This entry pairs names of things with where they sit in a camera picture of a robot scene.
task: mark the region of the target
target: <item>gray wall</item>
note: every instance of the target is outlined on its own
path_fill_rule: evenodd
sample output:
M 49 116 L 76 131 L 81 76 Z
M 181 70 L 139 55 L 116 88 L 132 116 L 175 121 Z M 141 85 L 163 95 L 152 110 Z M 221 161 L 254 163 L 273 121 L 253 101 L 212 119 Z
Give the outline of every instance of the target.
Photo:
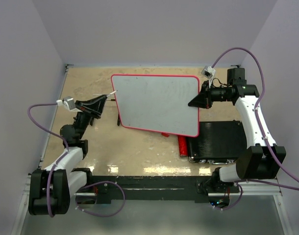
M 250 48 L 276 0 L 33 0 L 63 61 L 211 64 Z M 232 52 L 222 65 L 241 63 Z
M 278 0 L 251 51 L 266 78 L 262 101 L 265 119 L 277 144 L 286 147 L 284 166 L 299 176 L 299 0 Z M 249 56 L 243 66 L 249 82 L 260 84 Z M 282 170 L 278 178 L 283 184 L 299 187 Z M 299 192 L 283 189 L 283 196 L 294 232 L 299 235 Z
M 0 0 L 0 235 L 11 232 L 27 174 L 45 133 L 28 119 L 30 104 L 53 102 L 63 63 L 31 0 Z M 34 116 L 49 126 L 54 109 Z

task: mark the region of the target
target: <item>red border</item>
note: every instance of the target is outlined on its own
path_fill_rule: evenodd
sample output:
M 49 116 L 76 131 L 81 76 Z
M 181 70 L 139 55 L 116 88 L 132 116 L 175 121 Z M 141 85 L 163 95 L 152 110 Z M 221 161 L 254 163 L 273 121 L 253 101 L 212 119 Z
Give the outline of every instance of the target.
M 115 90 L 114 88 L 114 83 L 112 81 L 112 77 L 113 76 L 149 76 L 149 77 L 194 77 L 197 81 L 198 81 L 198 93 L 199 93 L 199 78 L 194 76 L 194 75 L 172 75 L 172 74 L 169 74 L 169 75 L 165 75 L 165 74 L 127 74 L 127 73 L 124 73 L 124 74 L 120 74 L 120 73 L 116 73 L 116 74 L 113 74 L 111 75 L 110 77 L 110 80 L 111 80 L 111 85 L 112 85 L 112 89 Z M 121 120 L 121 115 L 120 115 L 120 110 L 119 110 L 119 106 L 118 106 L 118 103 L 117 103 L 117 97 L 116 97 L 116 93 L 115 93 L 115 98 L 116 98 L 116 104 L 117 104 L 117 109 L 118 109 L 118 113 L 119 113 L 119 117 L 120 117 L 120 120 Z M 122 123 L 121 125 L 125 128 L 130 128 L 130 129 L 136 129 L 136 130 L 143 130 L 143 131 L 153 131 L 153 132 L 158 132 L 158 133 L 161 133 L 161 131 L 154 131 L 154 130 L 149 130 L 149 129 L 141 129 L 141 128 L 136 128 L 136 127 L 128 127 L 128 126 L 124 126 Z M 172 134 L 172 135 L 179 135 L 179 134 L 176 134 L 176 133 L 171 133 L 171 132 L 164 132 L 164 133 L 168 133 L 168 134 Z M 188 137 L 197 137 L 199 136 L 199 108 L 198 108 L 198 134 L 196 136 L 188 136 Z

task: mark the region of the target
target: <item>dry erase board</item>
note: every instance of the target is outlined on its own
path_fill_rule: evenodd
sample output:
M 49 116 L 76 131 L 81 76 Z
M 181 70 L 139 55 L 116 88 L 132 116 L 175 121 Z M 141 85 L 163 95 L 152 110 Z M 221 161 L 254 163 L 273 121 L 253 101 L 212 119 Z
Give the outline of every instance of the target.
M 199 79 L 185 75 L 114 74 L 111 82 L 122 126 L 195 137 L 199 109 L 188 103 Z

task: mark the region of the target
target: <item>black ribbed tray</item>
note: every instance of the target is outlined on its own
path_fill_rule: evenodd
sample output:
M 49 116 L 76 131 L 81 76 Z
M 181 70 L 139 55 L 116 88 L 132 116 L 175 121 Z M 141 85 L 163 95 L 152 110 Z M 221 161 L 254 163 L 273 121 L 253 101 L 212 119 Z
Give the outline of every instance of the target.
M 187 146 L 191 162 L 219 164 L 237 160 L 247 139 L 240 121 L 201 121 L 199 136 L 187 137 Z

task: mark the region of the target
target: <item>beige table surface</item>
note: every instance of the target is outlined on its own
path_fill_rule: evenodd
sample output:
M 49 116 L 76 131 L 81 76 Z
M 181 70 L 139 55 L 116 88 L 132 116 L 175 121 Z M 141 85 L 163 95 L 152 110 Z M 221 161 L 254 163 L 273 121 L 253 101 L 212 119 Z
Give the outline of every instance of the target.
M 226 81 L 227 69 L 217 69 L 216 77 Z M 70 68 L 61 98 L 72 96 L 87 100 L 93 94 L 112 92 L 110 77 L 115 73 L 185 74 L 196 75 L 200 84 L 205 80 L 201 68 Z M 64 108 L 57 110 L 52 131 L 59 133 L 65 124 L 72 124 L 75 113 Z M 164 137 L 160 133 L 127 129 L 117 126 L 116 102 L 108 101 L 101 119 L 89 126 L 83 139 L 89 141 L 89 152 L 77 167 L 89 167 L 93 175 L 211 175 L 218 165 L 190 163 L 179 157 L 177 136 Z M 215 102 L 209 110 L 200 109 L 200 121 L 240 120 L 231 102 Z M 62 141 L 51 136 L 42 168 L 50 165 L 63 151 Z

